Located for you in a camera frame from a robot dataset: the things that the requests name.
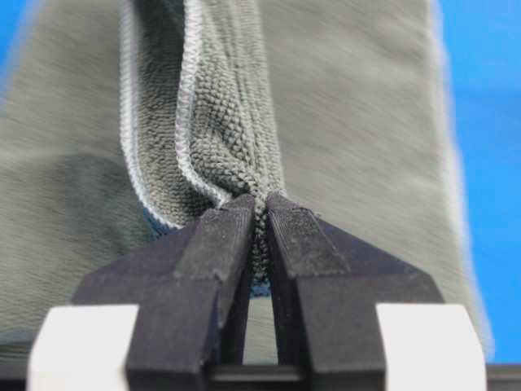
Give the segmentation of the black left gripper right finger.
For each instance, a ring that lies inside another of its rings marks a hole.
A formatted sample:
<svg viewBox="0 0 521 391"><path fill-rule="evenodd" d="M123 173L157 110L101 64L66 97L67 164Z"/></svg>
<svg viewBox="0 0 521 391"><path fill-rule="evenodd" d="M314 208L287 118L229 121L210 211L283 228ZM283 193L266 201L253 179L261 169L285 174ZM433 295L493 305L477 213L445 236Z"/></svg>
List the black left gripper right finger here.
<svg viewBox="0 0 521 391"><path fill-rule="evenodd" d="M278 358L312 389L486 389L466 308L427 272L277 193L267 212Z"/></svg>

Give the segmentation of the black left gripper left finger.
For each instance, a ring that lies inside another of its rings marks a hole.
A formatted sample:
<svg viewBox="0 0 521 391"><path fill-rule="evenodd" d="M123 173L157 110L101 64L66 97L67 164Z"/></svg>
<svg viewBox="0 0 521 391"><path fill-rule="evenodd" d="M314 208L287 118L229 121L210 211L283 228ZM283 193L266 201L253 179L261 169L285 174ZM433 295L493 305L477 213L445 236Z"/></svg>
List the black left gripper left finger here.
<svg viewBox="0 0 521 391"><path fill-rule="evenodd" d="M201 390L222 355L252 246L250 195L88 274L49 310L32 347L29 390Z"/></svg>

